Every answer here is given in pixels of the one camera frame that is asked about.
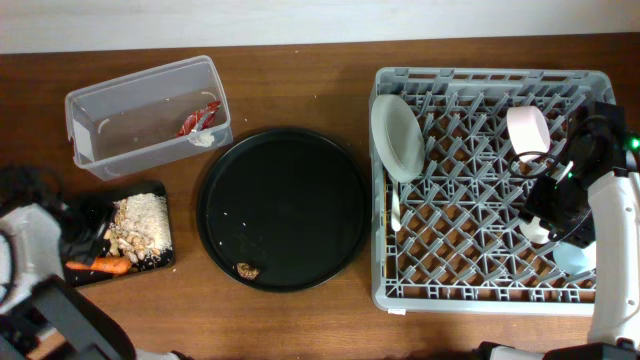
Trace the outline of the orange carrot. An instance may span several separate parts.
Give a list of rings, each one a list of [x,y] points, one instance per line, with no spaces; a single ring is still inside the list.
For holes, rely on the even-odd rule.
[[[77,271],[97,271],[112,275],[124,275],[132,268],[129,259],[122,257],[96,258],[91,265],[77,261],[68,261],[65,266]]]

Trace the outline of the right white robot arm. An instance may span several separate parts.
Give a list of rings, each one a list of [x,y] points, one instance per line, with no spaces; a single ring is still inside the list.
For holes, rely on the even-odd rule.
[[[551,230],[583,212],[592,222],[596,296],[584,345],[550,350],[546,359],[639,357],[639,139],[621,106],[596,102],[569,133],[559,160],[572,166],[552,184],[536,175],[525,212]]]

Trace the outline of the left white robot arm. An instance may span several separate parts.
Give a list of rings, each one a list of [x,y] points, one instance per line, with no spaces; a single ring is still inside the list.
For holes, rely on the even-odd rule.
[[[94,267],[116,207],[109,193],[63,197],[54,172],[1,168],[1,356],[25,359],[53,333],[50,359],[179,359],[136,348],[125,331],[68,283],[68,262]]]

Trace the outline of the white plastic fork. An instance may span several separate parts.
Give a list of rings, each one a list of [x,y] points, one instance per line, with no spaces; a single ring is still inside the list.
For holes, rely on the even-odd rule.
[[[398,181],[394,178],[392,182],[392,197],[391,197],[391,228],[394,232],[401,230],[401,215],[400,215],[400,200],[399,200],[399,185]]]

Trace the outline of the small white cup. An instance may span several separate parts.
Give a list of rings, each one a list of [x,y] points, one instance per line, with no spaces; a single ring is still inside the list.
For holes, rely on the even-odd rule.
[[[544,245],[550,242],[550,231],[540,225],[540,218],[533,217],[528,223],[523,221],[519,224],[522,235],[534,244]]]

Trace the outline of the rice and food scraps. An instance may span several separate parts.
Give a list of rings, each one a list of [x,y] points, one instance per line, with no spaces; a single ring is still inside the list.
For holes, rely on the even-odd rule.
[[[146,265],[160,261],[173,250],[164,196],[136,194],[114,205],[115,217],[104,235],[108,257],[124,257],[134,265]]]

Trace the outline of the white napkin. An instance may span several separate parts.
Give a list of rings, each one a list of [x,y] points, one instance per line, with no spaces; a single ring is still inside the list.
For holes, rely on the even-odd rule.
[[[189,142],[197,147],[208,148],[215,143],[215,136],[210,131],[195,132]]]

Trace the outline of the red snack wrapper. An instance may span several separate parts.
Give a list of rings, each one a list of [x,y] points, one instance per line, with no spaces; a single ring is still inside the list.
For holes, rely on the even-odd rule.
[[[212,127],[215,115],[220,108],[221,102],[213,101],[205,108],[195,111],[187,117],[176,136],[182,137]]]

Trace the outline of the light blue plastic cup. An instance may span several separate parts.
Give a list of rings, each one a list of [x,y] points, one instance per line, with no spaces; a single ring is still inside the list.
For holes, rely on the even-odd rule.
[[[596,243],[579,248],[566,242],[560,242],[552,251],[555,264],[560,270],[577,275],[596,268]]]

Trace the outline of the grey plate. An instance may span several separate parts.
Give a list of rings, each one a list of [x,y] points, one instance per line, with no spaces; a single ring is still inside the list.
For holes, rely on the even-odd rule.
[[[390,176],[408,183],[418,178],[425,163],[425,143],[410,106],[397,95],[379,95],[370,114],[378,155]]]

